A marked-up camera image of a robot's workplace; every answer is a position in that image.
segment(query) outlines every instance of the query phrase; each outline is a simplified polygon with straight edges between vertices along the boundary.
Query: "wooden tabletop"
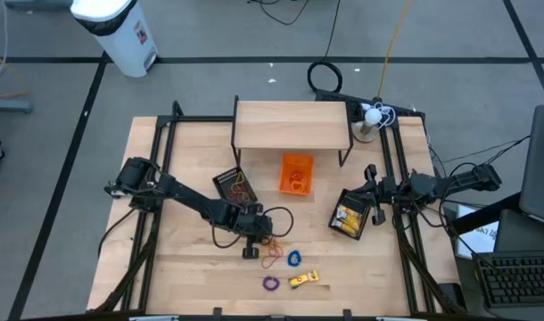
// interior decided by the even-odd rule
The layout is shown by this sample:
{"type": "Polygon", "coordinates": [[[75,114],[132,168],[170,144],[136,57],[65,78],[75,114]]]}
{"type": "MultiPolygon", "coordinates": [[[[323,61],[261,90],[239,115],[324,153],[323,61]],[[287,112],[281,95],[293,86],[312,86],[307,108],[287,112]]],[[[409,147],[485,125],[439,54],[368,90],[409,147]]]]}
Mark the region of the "wooden tabletop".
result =
{"type": "MultiPolygon", "coordinates": [[[[399,122],[409,170],[432,174],[421,119],[399,118],[399,122]]],[[[148,157],[154,124],[155,118],[133,120],[124,160],[131,156],[148,157]]],[[[178,123],[170,174],[200,193],[217,198],[211,179],[235,166],[230,135],[231,123],[227,122],[178,123]]],[[[389,137],[394,156],[391,131],[389,137]]],[[[334,151],[304,152],[315,157],[309,196],[277,191],[283,151],[243,152],[243,170],[264,208],[285,206],[293,212],[293,230],[280,239],[280,243],[286,254],[300,251],[302,264],[289,267],[284,256],[272,268],[263,269],[260,260],[241,258],[244,242],[230,249],[218,249],[212,243],[210,226],[198,213],[177,202],[165,201],[147,313],[210,315],[213,308],[221,307],[226,315],[340,316],[343,309],[351,309],[354,316],[409,314],[390,207],[382,206],[387,214],[383,225],[373,226],[369,219],[360,241],[327,227],[341,190],[363,185],[363,170],[368,164],[375,164],[378,172],[384,173],[380,140],[355,144],[342,168],[334,151]],[[312,269],[319,273],[318,282],[304,284],[296,290],[290,288],[288,278],[312,269]],[[279,278],[279,289],[264,290],[265,276],[279,278]]],[[[396,160],[393,166],[398,173],[396,160]]],[[[128,202],[129,198],[113,201],[109,226],[128,211],[128,202]]],[[[283,212],[273,212],[270,216],[275,233],[283,233],[289,223],[288,216],[283,212]]],[[[431,211],[427,211],[426,216],[439,222],[431,211]]],[[[458,283],[454,255],[443,229],[430,228],[422,219],[419,225],[430,273],[439,283],[458,283]]],[[[126,272],[135,227],[136,215],[105,241],[89,309],[102,303],[126,272]]],[[[235,237],[220,230],[216,236],[220,243],[235,237]]],[[[260,246],[260,256],[266,253],[260,246]]],[[[420,278],[414,269],[413,277],[418,308],[424,310],[420,278]]],[[[140,275],[136,278],[136,289],[141,282],[140,275]]],[[[132,307],[136,306],[138,294],[138,290],[134,291],[132,307]]]]}
{"type": "Polygon", "coordinates": [[[238,102],[236,148],[350,147],[344,102],[238,102]]]}

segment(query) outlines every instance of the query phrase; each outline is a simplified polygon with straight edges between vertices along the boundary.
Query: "white paper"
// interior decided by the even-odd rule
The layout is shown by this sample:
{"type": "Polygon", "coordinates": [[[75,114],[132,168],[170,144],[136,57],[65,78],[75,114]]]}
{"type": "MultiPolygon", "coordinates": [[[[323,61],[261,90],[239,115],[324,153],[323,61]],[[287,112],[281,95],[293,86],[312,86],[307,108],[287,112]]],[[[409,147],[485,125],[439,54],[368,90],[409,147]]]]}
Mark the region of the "white paper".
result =
{"type": "MultiPolygon", "coordinates": [[[[458,205],[458,218],[470,214],[476,210],[467,208],[466,206],[458,205]]],[[[476,252],[493,252],[494,244],[496,243],[496,234],[498,233],[498,223],[490,223],[487,226],[482,226],[474,231],[464,233],[460,237],[476,252]]],[[[461,258],[472,259],[472,252],[468,250],[460,240],[457,240],[457,255],[461,258]]]]}

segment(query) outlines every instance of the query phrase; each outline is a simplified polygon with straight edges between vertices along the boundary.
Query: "purple rubber band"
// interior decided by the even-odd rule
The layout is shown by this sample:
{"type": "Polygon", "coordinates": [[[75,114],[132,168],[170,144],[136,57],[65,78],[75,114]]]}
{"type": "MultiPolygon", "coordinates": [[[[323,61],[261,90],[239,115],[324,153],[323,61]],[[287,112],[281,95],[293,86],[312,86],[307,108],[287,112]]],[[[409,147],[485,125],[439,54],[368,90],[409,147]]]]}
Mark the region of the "purple rubber band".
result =
{"type": "Polygon", "coordinates": [[[280,286],[280,281],[277,278],[273,277],[273,276],[266,276],[264,278],[264,281],[262,281],[262,286],[267,291],[274,291],[275,289],[277,289],[280,286]],[[273,281],[276,284],[274,284],[274,286],[268,286],[268,281],[273,281]]]}

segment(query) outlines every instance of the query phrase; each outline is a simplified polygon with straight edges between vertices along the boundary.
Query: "white trash can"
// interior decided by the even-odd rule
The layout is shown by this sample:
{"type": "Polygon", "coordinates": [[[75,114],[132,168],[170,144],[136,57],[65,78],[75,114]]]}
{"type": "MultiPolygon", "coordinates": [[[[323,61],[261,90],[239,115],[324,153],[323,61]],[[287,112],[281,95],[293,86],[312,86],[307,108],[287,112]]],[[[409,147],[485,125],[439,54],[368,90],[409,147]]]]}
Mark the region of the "white trash can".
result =
{"type": "Polygon", "coordinates": [[[147,74],[158,51],[137,0],[74,0],[70,10],[121,72],[147,74]]]}

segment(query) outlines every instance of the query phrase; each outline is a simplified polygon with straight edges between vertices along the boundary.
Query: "black tray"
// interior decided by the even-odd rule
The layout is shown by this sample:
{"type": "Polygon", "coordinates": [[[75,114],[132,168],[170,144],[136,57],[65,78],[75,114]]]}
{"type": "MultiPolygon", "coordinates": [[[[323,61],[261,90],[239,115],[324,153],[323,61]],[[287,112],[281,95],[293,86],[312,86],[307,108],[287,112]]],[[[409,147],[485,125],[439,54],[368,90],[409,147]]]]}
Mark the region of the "black tray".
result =
{"type": "Polygon", "coordinates": [[[334,229],[335,231],[350,237],[354,240],[359,240],[361,238],[361,235],[363,234],[363,228],[365,227],[365,223],[367,222],[367,218],[369,217],[369,211],[371,209],[370,206],[367,205],[367,200],[360,200],[356,197],[353,197],[352,195],[349,195],[350,191],[343,189],[342,193],[340,194],[339,200],[337,200],[337,203],[335,204],[334,213],[332,213],[332,217],[330,217],[329,222],[327,222],[327,225],[329,228],[334,229]],[[355,210],[357,213],[363,214],[363,220],[361,221],[361,224],[359,225],[359,232],[357,236],[353,237],[345,232],[343,232],[341,229],[339,229],[336,226],[332,226],[332,222],[335,219],[335,216],[337,214],[337,208],[343,205],[346,208],[355,210]]]}
{"type": "Polygon", "coordinates": [[[247,206],[252,205],[258,200],[254,194],[254,191],[252,191],[248,178],[244,174],[243,170],[239,167],[230,169],[212,178],[212,182],[217,187],[218,195],[220,195],[221,198],[235,204],[247,206]],[[236,185],[238,187],[235,188],[235,193],[233,192],[232,186],[238,181],[239,174],[244,176],[244,181],[236,185]]]}

